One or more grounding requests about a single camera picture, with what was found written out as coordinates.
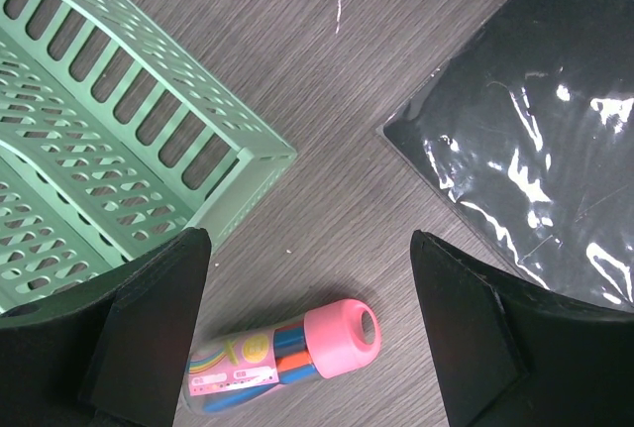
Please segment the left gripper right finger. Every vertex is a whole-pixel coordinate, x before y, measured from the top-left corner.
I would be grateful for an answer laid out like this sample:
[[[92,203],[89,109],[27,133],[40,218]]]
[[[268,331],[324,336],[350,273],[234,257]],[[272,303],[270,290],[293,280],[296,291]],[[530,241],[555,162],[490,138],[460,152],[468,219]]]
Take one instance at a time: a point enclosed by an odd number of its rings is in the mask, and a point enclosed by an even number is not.
[[[416,231],[410,260],[453,426],[629,426],[633,317]]]

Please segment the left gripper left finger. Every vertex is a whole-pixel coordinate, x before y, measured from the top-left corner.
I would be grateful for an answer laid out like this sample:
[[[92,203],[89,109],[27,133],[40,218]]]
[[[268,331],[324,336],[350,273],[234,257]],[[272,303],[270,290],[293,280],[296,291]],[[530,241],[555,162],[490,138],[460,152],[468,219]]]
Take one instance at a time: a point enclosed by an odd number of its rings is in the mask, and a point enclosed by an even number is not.
[[[2,425],[171,425],[210,256],[207,231],[188,228],[2,314]]]

